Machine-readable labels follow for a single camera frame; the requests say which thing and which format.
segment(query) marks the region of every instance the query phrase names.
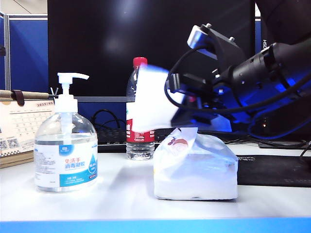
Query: table surface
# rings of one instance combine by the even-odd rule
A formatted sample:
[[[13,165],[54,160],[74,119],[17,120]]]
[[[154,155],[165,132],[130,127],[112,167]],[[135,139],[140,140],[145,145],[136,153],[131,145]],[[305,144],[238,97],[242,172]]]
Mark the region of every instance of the table surface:
[[[239,155],[301,153],[259,149],[256,144],[229,147]],[[238,185],[236,200],[158,200],[153,195],[153,161],[131,161],[125,153],[100,153],[96,183],[80,191],[39,191],[34,170],[33,162],[0,170],[1,221],[311,216],[311,188]]]

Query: black monitor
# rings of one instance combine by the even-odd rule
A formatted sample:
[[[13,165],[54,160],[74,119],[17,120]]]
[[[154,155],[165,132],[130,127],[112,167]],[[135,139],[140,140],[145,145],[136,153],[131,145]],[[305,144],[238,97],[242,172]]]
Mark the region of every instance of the black monitor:
[[[233,36],[250,57],[254,11],[252,0],[50,0],[49,84],[59,86],[57,72],[79,72],[90,78],[75,80],[72,94],[120,100],[134,57],[170,69],[189,50],[193,25],[206,23]],[[216,67],[217,61],[196,53],[182,64],[182,71],[213,78]]]

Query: water bottle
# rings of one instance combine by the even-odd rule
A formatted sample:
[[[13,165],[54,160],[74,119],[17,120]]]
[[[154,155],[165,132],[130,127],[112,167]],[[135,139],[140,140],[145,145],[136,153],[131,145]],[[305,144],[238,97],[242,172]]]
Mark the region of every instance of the water bottle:
[[[155,151],[155,132],[144,133],[132,131],[133,126],[133,106],[135,105],[136,85],[138,80],[139,68],[147,65],[145,57],[135,57],[133,59],[134,71],[128,81],[126,96],[126,154],[132,160],[151,159]]]

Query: calendar page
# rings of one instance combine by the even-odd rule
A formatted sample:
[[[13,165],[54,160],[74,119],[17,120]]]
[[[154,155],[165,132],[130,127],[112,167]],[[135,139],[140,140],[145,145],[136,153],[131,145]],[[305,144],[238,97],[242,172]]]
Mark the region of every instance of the calendar page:
[[[0,157],[34,149],[35,133],[54,114],[53,100],[0,101]]]

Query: office cubicle wall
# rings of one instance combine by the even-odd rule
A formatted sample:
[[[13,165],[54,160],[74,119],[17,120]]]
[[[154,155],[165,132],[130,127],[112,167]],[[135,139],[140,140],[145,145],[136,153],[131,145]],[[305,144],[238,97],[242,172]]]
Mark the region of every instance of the office cubicle wall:
[[[47,14],[4,15],[6,89],[48,91]]]
[[[0,15],[0,45],[4,46],[4,19]],[[5,89],[4,56],[0,56],[0,89]]]

